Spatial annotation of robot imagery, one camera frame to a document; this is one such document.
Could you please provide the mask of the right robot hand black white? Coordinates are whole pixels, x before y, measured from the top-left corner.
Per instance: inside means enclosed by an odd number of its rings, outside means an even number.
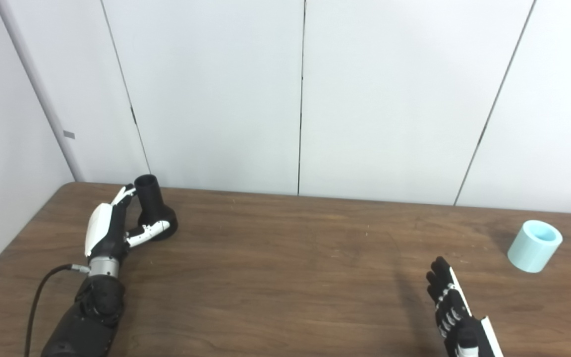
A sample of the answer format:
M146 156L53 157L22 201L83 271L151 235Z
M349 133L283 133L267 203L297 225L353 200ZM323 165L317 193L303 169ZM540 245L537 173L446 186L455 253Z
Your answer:
M488 316L476 318L451 265L437 257L426 274L435 321L449 357L502 357Z

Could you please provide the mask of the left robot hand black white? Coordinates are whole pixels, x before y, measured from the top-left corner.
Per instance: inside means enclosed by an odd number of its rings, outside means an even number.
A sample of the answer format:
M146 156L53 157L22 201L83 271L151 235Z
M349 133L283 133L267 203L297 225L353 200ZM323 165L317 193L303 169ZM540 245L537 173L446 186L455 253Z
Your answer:
M134 197L138 197L141 206L138 225L126 229L125 219ZM176 213L165 205L160 187L128 184L112 202L101 203L92 213L85 238L85 256L89 262L99 257L122 262L132 248L167 239L176 230Z

